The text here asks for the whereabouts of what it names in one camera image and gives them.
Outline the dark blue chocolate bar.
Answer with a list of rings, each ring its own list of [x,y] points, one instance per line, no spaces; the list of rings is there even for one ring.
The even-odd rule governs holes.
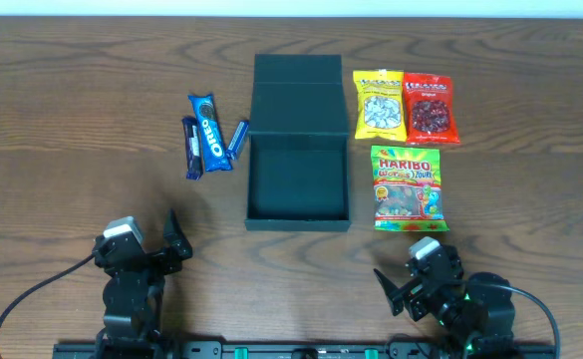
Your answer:
[[[185,136],[185,154],[187,162],[187,172],[185,177],[188,180],[200,180],[203,175],[203,166],[200,153],[197,120],[194,117],[186,116],[181,121]]]

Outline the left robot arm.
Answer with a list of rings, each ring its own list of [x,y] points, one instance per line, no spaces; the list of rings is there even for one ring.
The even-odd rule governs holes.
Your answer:
[[[193,249],[176,214],[168,212],[164,246],[143,249],[144,236],[132,216],[111,221],[95,239],[95,265],[110,277],[103,291],[104,328],[97,335],[96,358],[177,358],[177,342],[161,333],[165,277],[182,270]]]

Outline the blue Oreo cookie pack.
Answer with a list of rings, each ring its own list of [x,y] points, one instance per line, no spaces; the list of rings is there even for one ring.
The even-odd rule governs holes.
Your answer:
[[[202,154],[207,172],[233,170],[216,117],[213,95],[188,95],[200,129]]]

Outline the yellow Hacks candy bag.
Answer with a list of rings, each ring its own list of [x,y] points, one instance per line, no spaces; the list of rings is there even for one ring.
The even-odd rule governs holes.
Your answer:
[[[382,138],[395,142],[407,139],[403,105],[405,73],[397,70],[355,70],[358,121],[355,139]]]

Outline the red Hacks candy bag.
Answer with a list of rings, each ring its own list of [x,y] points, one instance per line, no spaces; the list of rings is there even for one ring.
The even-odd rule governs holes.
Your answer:
[[[459,144],[452,111],[451,77],[405,73],[403,85],[409,144]]]

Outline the Haribo worms gummy bag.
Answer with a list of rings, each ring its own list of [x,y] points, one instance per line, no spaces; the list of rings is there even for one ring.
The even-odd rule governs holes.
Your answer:
[[[371,164],[376,230],[449,230],[443,215],[439,150],[374,145]]]

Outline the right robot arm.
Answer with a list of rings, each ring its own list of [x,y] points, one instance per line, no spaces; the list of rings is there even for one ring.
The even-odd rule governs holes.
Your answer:
[[[489,272],[465,278],[457,249],[431,237],[413,244],[409,256],[407,283],[397,285],[378,268],[374,274],[394,316],[406,312],[418,322],[430,315],[447,332],[436,355],[485,358],[514,351],[516,311],[506,279]]]

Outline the blue Eclipse mint tin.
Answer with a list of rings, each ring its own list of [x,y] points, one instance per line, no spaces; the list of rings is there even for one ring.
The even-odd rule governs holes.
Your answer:
[[[248,139],[249,122],[247,120],[240,121],[227,147],[227,155],[233,160],[237,161],[243,150],[244,144]]]

